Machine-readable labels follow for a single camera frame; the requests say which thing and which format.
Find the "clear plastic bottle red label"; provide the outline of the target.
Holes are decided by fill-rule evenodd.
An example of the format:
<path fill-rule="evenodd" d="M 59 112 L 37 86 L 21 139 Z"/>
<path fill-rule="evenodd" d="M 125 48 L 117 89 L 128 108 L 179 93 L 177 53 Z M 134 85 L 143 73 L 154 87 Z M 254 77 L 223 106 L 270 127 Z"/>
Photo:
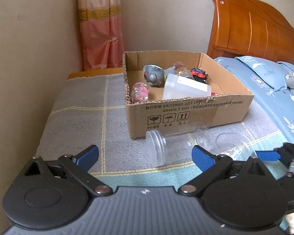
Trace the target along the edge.
<path fill-rule="evenodd" d="M 167 133 L 149 130 L 145 134 L 145 142 L 154 167 L 191 160 L 192 149 L 196 145 L 211 154 L 226 154 L 237 161 L 256 155 L 247 136 L 238 132 L 213 132 L 203 124 L 183 126 Z"/>

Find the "medical cotton swab box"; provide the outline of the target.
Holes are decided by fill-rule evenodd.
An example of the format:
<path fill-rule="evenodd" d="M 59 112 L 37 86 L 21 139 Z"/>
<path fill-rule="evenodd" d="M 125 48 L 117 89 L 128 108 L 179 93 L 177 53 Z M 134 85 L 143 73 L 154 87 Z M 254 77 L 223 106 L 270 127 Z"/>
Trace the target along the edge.
<path fill-rule="evenodd" d="M 163 88 L 163 100 L 211 96 L 211 87 L 196 80 L 169 74 Z"/>

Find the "black toy train red wheels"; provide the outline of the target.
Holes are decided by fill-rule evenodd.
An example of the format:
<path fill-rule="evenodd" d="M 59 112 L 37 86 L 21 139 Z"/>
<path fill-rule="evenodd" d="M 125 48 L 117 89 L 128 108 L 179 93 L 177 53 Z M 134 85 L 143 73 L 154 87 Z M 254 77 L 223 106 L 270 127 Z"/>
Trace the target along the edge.
<path fill-rule="evenodd" d="M 191 75 L 193 76 L 194 80 L 204 84 L 207 83 L 209 78 L 209 75 L 206 73 L 206 71 L 198 68 L 191 69 Z"/>

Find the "pink toy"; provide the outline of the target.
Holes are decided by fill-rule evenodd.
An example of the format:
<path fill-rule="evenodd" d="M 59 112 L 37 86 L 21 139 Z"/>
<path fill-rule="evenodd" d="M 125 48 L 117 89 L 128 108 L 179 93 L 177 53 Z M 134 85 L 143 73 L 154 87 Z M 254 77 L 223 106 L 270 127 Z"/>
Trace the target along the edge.
<path fill-rule="evenodd" d="M 146 84 L 142 82 L 136 82 L 131 90 L 131 102 L 142 102 L 148 101 L 149 99 L 149 91 Z"/>

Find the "grey checked blanket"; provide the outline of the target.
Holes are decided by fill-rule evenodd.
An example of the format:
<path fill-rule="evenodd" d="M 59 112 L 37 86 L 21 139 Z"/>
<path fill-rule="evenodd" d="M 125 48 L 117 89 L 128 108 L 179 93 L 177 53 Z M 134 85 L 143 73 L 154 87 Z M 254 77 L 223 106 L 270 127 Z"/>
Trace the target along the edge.
<path fill-rule="evenodd" d="M 256 102 L 252 102 L 242 122 L 210 129 L 241 133 L 255 150 L 271 150 L 286 141 Z M 192 159 L 152 167 L 144 140 L 133 140 L 129 135 L 121 74 L 67 81 L 48 117 L 37 154 L 55 160 L 92 144 L 98 146 L 100 154 L 90 172 L 113 188 L 179 187 L 200 174 Z"/>

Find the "light blue floral bedding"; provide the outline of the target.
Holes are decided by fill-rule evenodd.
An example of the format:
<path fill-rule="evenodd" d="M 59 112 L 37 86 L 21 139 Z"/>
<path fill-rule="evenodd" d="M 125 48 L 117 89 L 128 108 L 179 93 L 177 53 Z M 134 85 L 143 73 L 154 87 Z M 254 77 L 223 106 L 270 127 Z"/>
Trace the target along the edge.
<path fill-rule="evenodd" d="M 287 141 L 294 143 L 294 95 L 285 81 L 285 76 L 294 74 L 294 65 L 253 56 L 217 57 L 214 61 L 254 93 L 255 101 L 274 121 Z"/>

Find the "brown cardboard box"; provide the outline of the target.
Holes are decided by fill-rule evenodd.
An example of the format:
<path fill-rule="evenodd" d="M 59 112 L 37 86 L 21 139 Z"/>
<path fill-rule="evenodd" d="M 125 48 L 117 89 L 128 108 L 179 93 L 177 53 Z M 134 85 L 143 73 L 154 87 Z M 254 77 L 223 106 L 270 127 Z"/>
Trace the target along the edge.
<path fill-rule="evenodd" d="M 163 88 L 149 87 L 148 101 L 132 103 L 134 83 L 144 82 L 147 64 L 170 67 L 180 61 L 189 69 L 205 70 L 213 93 L 209 97 L 162 98 Z M 240 122 L 247 114 L 254 94 L 231 72 L 202 52 L 153 50 L 125 52 L 122 56 L 128 132 L 132 139 L 144 138 L 146 131 L 158 129 L 187 132 L 191 126 L 220 126 Z"/>

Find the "glass jar with yellow beads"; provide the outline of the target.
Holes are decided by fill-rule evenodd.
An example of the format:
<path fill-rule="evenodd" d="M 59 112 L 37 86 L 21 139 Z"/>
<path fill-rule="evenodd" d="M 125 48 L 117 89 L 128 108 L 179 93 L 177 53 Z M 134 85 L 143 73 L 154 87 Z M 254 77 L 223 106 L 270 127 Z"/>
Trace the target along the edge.
<path fill-rule="evenodd" d="M 191 71 L 182 63 L 182 62 L 175 62 L 172 64 L 174 67 L 174 74 L 178 76 L 182 76 L 188 79 L 194 79 Z"/>

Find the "grey elephant toy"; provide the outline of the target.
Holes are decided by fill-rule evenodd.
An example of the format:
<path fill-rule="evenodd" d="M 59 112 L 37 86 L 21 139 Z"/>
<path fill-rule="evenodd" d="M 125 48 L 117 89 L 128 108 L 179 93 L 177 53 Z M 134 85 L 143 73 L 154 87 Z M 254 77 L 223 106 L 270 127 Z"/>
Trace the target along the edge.
<path fill-rule="evenodd" d="M 153 64 L 144 65 L 143 74 L 146 82 L 151 87 L 161 87 L 166 79 L 165 71 Z"/>

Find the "wooden bed headboard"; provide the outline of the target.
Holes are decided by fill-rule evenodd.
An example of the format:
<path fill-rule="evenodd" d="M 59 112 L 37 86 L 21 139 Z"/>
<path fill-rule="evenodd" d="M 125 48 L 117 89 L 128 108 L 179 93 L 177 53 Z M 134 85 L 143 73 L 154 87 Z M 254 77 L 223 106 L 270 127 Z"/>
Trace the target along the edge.
<path fill-rule="evenodd" d="M 294 65 L 294 28 L 260 0 L 213 0 L 207 54 L 211 58 L 254 56 Z"/>

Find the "pink orange curtain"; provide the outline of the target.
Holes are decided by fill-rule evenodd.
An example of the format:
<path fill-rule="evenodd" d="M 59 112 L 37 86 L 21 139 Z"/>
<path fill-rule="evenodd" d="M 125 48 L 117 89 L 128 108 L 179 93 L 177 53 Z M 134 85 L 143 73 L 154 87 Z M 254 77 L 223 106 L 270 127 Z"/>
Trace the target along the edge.
<path fill-rule="evenodd" d="M 78 0 L 84 70 L 122 66 L 120 0 Z"/>

